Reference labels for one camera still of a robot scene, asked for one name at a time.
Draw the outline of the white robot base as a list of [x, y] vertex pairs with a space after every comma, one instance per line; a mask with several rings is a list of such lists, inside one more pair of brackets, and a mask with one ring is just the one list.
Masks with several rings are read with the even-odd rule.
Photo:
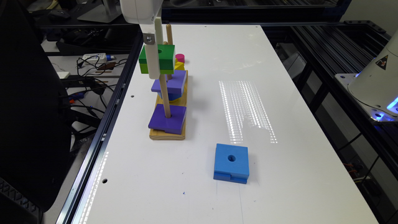
[[338, 73], [340, 85], [376, 122], [397, 121], [397, 34], [359, 73]]

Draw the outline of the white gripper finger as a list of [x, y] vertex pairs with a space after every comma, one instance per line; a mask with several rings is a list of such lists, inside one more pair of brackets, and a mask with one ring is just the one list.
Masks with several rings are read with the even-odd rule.
[[155, 25], [155, 39], [158, 45], [164, 43], [163, 29], [162, 29], [162, 19], [161, 17], [156, 17], [154, 21]]
[[159, 79], [160, 67], [159, 67], [159, 53], [156, 39], [155, 24], [140, 24], [140, 28], [143, 34], [147, 68], [150, 79]]

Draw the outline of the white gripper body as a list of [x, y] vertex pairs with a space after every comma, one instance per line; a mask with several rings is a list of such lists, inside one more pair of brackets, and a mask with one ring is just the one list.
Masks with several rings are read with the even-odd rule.
[[153, 24], [163, 0], [120, 0], [121, 11], [130, 24]]

